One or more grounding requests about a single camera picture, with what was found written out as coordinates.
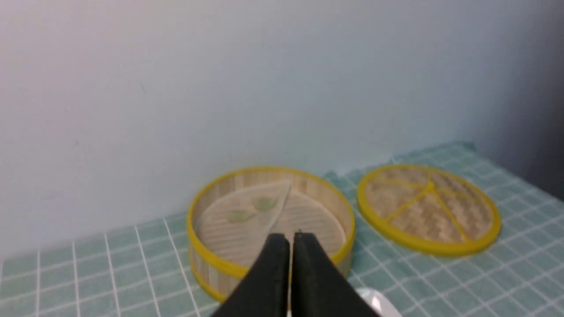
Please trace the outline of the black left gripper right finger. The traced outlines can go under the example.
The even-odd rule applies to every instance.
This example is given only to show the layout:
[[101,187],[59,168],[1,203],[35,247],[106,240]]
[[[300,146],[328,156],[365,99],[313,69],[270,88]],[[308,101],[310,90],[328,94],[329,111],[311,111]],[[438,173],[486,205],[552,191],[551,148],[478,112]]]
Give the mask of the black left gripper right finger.
[[293,317],[379,317],[333,265],[313,233],[297,232],[291,268]]

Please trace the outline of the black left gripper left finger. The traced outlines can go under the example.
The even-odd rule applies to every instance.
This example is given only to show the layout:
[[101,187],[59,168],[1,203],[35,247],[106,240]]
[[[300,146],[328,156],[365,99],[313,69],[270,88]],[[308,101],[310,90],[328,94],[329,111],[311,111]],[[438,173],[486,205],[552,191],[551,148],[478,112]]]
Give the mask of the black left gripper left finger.
[[245,277],[214,311],[214,317],[286,317],[290,246],[282,233],[271,233]]

